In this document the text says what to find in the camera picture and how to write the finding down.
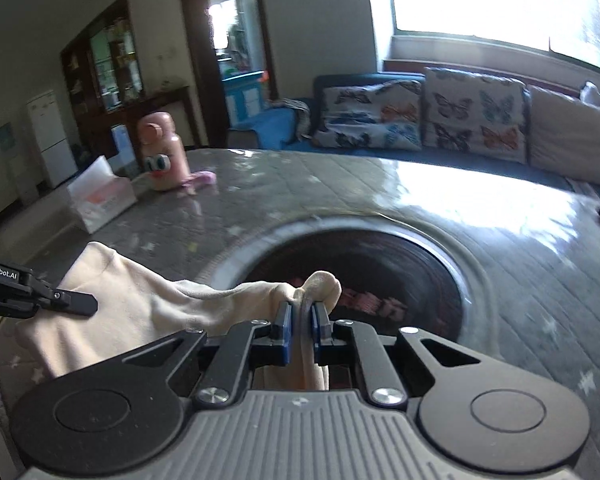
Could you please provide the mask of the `cream long-sleeve shirt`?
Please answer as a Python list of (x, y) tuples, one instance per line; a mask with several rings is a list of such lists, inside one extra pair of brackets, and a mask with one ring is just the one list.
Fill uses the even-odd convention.
[(258, 388), (325, 390), (327, 367), (314, 361), (308, 330), (314, 302), (332, 310), (341, 285), (331, 273), (316, 271), (300, 286), (257, 281), (216, 290), (192, 281), (169, 281), (97, 242), (86, 245), (61, 281), (69, 292), (87, 292), (98, 302), (90, 318), (43, 311), (16, 325), (16, 339), (59, 377), (186, 328), (221, 336), (253, 318), (271, 321), (280, 304), (292, 307), (294, 342), (285, 367), (269, 366), (254, 376)]

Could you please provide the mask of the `white tissue pack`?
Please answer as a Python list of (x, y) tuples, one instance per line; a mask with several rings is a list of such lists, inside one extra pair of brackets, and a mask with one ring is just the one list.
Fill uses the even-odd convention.
[(131, 180), (116, 176), (104, 156), (74, 179), (67, 191), (70, 210), (88, 234), (94, 234), (137, 202)]

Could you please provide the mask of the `round black induction cooktop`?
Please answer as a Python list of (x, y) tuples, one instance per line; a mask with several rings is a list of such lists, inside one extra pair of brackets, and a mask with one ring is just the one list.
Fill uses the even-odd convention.
[(464, 301), (452, 271), (421, 244), (371, 230), (321, 230), (277, 243), (242, 271), (243, 282), (306, 286), (318, 271), (340, 283), (330, 317), (370, 324), (396, 336), (416, 326), (456, 341)]

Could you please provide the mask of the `grey quilted star tablecloth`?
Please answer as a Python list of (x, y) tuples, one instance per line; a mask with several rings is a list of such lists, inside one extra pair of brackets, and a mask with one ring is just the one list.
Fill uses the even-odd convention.
[(600, 203), (525, 180), (344, 155), (195, 150), (211, 191), (145, 191), (92, 240), (55, 240), (40, 263), (61, 283), (88, 243), (169, 281), (216, 290), (277, 243), (321, 230), (396, 234), (452, 271), (464, 301), (455, 342), (571, 390), (590, 415), (577, 463), (544, 474), (480, 474), (452, 462), (404, 414), (374, 408), (345, 366), (325, 390), (254, 384), (236, 404), (189, 417), (150, 462), (108, 476), (28, 479), (600, 479)]

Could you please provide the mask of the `pink cartoon water bottle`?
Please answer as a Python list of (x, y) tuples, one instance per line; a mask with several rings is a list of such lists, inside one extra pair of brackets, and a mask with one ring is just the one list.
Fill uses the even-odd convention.
[(176, 133), (172, 116), (155, 112), (137, 125), (142, 162), (156, 191), (179, 188), (190, 174), (184, 145)]

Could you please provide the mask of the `white refrigerator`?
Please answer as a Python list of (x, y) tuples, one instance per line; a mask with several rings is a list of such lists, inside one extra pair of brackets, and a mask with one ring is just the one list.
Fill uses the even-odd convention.
[(35, 143), (42, 156), (47, 182), (57, 188), (78, 172), (53, 90), (27, 102)]

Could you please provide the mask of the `dark wooden cabinet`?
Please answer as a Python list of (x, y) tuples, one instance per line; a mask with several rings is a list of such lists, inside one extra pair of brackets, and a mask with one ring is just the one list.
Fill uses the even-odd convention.
[(80, 142), (91, 157), (114, 157), (121, 152), (114, 128), (124, 127), (131, 144), (131, 160), (140, 160), (137, 123), (145, 115), (177, 106), (184, 115), (178, 130), (184, 145), (200, 143), (188, 85), (166, 78), (158, 88), (143, 80), (135, 45), (128, 0), (116, 0), (99, 13), (60, 52)]

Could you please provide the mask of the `dark blue sofa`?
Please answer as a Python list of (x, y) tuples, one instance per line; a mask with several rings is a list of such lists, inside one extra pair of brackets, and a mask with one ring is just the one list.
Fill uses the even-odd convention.
[[(393, 79), (407, 82), (425, 81), (422, 74), (411, 73), (318, 76), (313, 83), (314, 96), (296, 100), (282, 99), (271, 104), (260, 114), (252, 116), (228, 130), (228, 145), (232, 148), (249, 148), (250, 150), (258, 148), (270, 151), (321, 153), (323, 149), (314, 145), (311, 138), (320, 125), (323, 90), (330, 87), (386, 84)], [(428, 148), (428, 146), (419, 152), (383, 150), (382, 148), (332, 148), (330, 152), (498, 174), (503, 177), (526, 180), (551, 188), (560, 188), (564, 191), (600, 198), (600, 186), (597, 184), (578, 182), (549, 171), (521, 165), (518, 162), (506, 162), (506, 160), (478, 154), (462, 154), (440, 150), (440, 148)]]

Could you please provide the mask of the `grey blanket on sofa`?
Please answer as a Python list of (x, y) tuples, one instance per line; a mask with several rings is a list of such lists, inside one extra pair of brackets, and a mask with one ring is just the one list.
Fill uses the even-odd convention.
[(312, 99), (280, 98), (268, 102), (270, 110), (286, 110), (290, 113), (291, 123), (289, 132), (284, 136), (284, 143), (309, 140), (313, 133), (314, 103)]

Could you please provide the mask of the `plain beige cushion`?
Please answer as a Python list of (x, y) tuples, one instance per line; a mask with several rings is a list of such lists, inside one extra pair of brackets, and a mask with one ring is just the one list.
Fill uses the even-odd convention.
[(600, 107), (537, 86), (529, 99), (530, 164), (600, 185)]

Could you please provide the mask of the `middle butterfly cushion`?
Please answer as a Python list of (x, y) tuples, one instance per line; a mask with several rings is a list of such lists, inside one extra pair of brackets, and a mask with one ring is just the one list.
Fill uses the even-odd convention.
[(426, 146), (527, 162), (526, 86), (521, 81), (427, 68), (422, 107)]

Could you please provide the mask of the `butterfly cushion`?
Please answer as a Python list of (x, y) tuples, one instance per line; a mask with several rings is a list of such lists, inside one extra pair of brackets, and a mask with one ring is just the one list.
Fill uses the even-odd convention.
[(323, 90), (313, 143), (322, 148), (398, 150), (422, 148), (422, 84), (392, 80)]
[(422, 107), (426, 146), (527, 162), (526, 86), (521, 81), (427, 68)]

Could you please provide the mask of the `left butterfly cushion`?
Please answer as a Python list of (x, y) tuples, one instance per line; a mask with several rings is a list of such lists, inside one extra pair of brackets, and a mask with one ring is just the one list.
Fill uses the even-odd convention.
[(323, 90), (313, 143), (322, 148), (398, 150), (422, 148), (422, 84), (392, 80)]

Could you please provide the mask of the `white plush toy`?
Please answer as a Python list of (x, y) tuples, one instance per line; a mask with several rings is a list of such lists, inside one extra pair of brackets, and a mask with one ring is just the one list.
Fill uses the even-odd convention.
[(600, 107), (600, 89), (592, 81), (587, 81), (580, 90), (580, 100), (588, 105)]

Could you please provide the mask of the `window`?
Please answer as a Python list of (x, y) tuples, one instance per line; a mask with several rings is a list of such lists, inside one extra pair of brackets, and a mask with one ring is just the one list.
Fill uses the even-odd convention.
[(494, 42), (600, 70), (600, 0), (392, 0), (400, 34)]

